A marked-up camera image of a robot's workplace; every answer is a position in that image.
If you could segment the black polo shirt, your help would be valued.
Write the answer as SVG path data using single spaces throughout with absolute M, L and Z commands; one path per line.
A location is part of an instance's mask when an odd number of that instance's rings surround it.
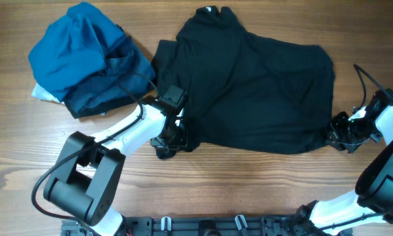
M 248 32 L 228 7 L 197 9 L 152 60 L 157 87 L 188 95 L 186 151 L 206 142 L 299 154 L 325 145 L 335 73 L 317 45 Z

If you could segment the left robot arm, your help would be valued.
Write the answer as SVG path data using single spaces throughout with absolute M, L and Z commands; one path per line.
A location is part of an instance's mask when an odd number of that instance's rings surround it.
M 62 235 L 130 235 L 112 206 L 126 158 L 149 142 L 160 159 L 186 147 L 180 116 L 188 95 L 174 85 L 164 95 L 147 96 L 114 126 L 87 136 L 71 134 L 47 174 L 43 196 L 69 215 Z

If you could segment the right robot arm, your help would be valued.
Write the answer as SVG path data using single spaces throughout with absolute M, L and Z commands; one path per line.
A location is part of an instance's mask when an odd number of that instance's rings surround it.
M 378 90 L 353 116 L 341 112 L 327 126 L 327 140 L 353 152 L 369 139 L 386 147 L 362 172 L 354 190 L 301 206 L 289 222 L 291 235 L 338 235 L 369 223 L 393 224 L 393 90 Z

